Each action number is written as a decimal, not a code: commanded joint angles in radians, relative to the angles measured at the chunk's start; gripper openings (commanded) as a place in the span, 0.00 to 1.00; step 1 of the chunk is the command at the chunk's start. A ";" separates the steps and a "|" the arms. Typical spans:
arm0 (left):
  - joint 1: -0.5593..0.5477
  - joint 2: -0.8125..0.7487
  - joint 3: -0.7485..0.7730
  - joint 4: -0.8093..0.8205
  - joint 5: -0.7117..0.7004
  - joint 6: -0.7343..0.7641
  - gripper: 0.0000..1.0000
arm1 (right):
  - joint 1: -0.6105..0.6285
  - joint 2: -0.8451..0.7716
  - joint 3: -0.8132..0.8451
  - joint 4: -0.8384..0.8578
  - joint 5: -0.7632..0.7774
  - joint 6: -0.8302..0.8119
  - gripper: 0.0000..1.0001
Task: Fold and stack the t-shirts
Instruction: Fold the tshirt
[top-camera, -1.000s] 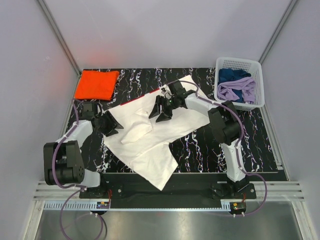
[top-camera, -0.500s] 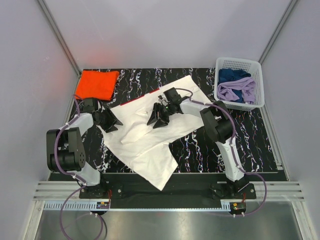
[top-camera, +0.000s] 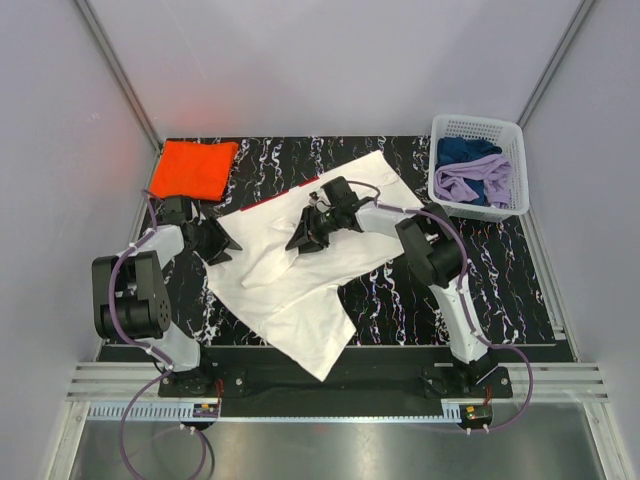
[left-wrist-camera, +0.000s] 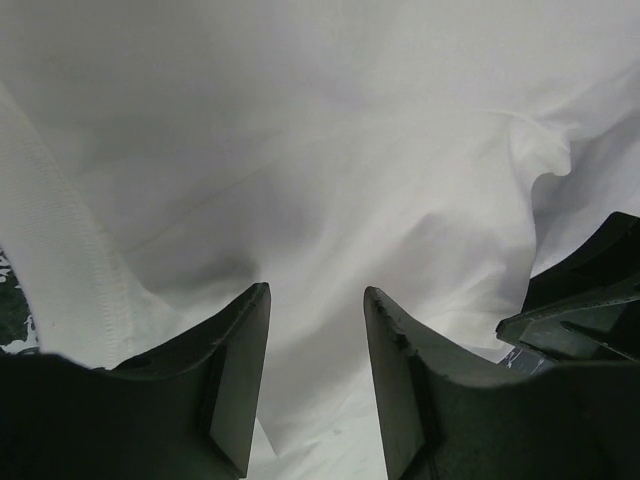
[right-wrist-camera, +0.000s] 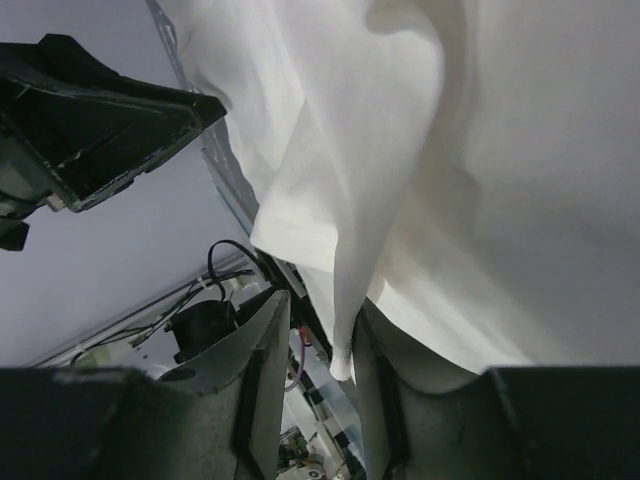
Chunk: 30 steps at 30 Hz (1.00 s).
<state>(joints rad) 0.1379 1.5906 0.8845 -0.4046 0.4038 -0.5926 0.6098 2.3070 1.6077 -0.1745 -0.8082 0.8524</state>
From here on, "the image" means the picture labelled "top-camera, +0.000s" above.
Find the white t shirt red print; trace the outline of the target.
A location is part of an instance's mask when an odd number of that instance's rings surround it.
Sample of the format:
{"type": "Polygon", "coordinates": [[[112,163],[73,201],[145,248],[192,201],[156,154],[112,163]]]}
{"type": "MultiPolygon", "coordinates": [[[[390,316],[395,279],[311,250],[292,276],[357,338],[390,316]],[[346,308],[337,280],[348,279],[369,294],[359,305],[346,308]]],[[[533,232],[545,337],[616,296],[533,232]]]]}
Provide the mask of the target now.
{"type": "Polygon", "coordinates": [[[402,254],[396,236],[341,230],[327,249],[310,254],[286,250],[309,195],[342,176],[367,195],[372,186],[383,202],[419,208],[421,201],[381,151],[336,167],[309,184],[257,206],[220,218],[240,250],[207,270],[208,287],[253,332],[324,381],[355,333],[337,290],[402,254]]]}

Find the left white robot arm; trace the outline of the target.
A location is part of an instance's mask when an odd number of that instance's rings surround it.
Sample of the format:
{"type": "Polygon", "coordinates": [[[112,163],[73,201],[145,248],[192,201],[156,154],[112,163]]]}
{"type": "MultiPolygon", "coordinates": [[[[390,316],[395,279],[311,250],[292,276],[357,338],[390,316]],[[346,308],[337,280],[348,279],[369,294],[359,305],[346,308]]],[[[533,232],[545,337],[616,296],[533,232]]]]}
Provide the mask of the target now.
{"type": "Polygon", "coordinates": [[[157,367],[166,397],[222,394],[223,374],[199,342],[173,320],[163,269],[185,251],[208,266],[232,259],[241,245],[188,196],[145,191],[151,225],[124,251],[92,263],[94,326],[104,340],[137,347],[157,367]]]}

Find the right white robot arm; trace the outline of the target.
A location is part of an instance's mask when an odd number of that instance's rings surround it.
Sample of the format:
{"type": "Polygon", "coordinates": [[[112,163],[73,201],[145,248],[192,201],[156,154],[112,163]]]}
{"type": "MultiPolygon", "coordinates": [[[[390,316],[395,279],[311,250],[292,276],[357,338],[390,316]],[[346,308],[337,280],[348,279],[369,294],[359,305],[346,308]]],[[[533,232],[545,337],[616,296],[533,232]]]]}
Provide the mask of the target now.
{"type": "Polygon", "coordinates": [[[397,239],[414,278],[429,288],[449,334],[452,367],[426,374],[425,387],[439,396],[476,396],[490,383],[497,361],[481,331],[467,278],[468,255],[444,209],[435,203],[421,208],[400,207],[373,196],[359,196],[352,187],[365,186],[340,176],[322,186],[323,196],[309,194],[296,229],[285,249],[300,254],[329,247],[340,230],[378,233],[397,239]]]}

